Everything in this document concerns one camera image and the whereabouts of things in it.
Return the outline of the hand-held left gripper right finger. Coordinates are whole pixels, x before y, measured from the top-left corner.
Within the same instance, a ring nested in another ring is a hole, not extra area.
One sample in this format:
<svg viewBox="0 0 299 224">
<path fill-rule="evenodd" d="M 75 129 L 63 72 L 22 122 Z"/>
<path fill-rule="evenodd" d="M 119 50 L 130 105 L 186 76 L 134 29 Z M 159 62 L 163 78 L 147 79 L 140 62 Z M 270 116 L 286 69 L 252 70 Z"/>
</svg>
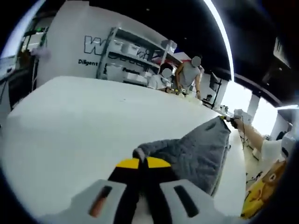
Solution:
<svg viewBox="0 0 299 224">
<path fill-rule="evenodd" d="M 240 224 L 238 217 L 218 211 L 214 199 L 187 179 L 178 179 L 171 165 L 155 157 L 142 163 L 144 193 L 156 224 Z"/>
</svg>

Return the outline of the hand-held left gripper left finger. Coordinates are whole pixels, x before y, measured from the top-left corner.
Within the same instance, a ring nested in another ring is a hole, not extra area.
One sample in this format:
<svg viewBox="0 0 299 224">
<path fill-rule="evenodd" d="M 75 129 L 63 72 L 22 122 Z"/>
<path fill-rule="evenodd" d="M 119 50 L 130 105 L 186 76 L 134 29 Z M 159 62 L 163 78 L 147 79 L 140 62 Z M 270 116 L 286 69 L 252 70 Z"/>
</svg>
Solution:
<svg viewBox="0 0 299 224">
<path fill-rule="evenodd" d="M 138 199 L 140 159 L 120 161 L 107 180 L 97 180 L 77 194 L 70 207 L 71 224 L 129 224 Z"/>
</svg>

